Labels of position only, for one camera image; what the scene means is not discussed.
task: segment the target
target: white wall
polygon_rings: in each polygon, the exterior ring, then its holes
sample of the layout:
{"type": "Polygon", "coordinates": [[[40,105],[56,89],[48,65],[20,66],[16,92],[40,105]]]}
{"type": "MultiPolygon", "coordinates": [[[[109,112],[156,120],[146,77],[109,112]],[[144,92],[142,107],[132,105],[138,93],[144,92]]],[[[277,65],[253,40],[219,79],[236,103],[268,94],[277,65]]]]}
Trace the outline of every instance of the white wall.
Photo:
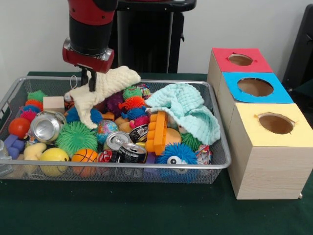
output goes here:
{"type": "MultiPolygon", "coordinates": [[[[259,47],[280,78],[310,0],[198,0],[185,13],[179,72],[207,73],[212,47],[259,47]]],[[[0,1],[0,98],[29,71],[74,71],[62,59],[67,0],[0,1]]]]}

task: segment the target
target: yellow smiley ball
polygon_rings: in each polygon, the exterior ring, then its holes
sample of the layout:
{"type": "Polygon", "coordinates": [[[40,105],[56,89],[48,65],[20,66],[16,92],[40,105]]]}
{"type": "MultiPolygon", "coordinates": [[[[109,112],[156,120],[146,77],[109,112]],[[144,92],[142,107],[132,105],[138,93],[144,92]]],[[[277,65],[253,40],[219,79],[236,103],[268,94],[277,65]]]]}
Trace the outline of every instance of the yellow smiley ball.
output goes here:
{"type": "MultiPolygon", "coordinates": [[[[60,148],[50,148],[41,155],[39,160],[40,161],[68,162],[69,157],[66,151],[60,148]]],[[[62,175],[66,171],[67,166],[41,165],[40,169],[46,176],[57,177],[57,176],[62,175]]]]}

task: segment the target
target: red ball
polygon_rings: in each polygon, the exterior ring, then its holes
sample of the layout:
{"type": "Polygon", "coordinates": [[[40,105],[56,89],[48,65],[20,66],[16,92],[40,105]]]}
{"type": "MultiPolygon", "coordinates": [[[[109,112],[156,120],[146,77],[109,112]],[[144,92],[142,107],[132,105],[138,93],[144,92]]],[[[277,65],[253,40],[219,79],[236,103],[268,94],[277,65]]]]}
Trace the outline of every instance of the red ball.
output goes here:
{"type": "Polygon", "coordinates": [[[18,136],[20,140],[24,139],[30,128],[30,122],[27,119],[18,117],[11,121],[9,125],[10,135],[18,136]]]}

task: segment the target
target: mint green knitted cloth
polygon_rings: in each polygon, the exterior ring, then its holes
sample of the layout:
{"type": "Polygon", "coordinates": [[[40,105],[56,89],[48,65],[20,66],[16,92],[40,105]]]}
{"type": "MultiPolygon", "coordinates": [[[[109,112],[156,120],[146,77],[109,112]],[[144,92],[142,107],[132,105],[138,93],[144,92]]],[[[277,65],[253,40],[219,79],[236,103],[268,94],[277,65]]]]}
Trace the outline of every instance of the mint green knitted cloth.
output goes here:
{"type": "Polygon", "coordinates": [[[211,111],[203,106],[200,92],[186,83],[170,84],[146,100],[151,112],[165,111],[176,123],[203,144],[212,145],[221,137],[220,125],[211,111]]]}

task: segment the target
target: metal mesh basket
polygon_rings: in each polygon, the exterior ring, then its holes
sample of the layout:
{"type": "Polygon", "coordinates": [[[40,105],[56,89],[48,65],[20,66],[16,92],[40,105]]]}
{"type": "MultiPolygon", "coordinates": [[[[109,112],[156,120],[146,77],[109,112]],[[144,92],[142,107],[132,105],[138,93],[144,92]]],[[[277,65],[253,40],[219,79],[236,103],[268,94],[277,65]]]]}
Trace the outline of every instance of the metal mesh basket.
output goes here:
{"type": "MultiPolygon", "coordinates": [[[[19,115],[27,101],[27,93],[42,90],[49,96],[63,96],[70,90],[68,77],[26,77],[15,81],[0,103],[0,118],[4,123],[0,139],[8,136],[9,123],[19,115]]],[[[142,80],[155,92],[177,81],[142,80]]],[[[211,86],[206,82],[184,81],[200,91],[204,105],[212,111],[221,126],[221,139],[212,146],[211,165],[165,165],[130,163],[76,163],[24,160],[0,160],[0,179],[62,180],[62,181],[117,181],[160,183],[211,184],[221,169],[230,165],[230,153],[223,125],[211,86]]]]}

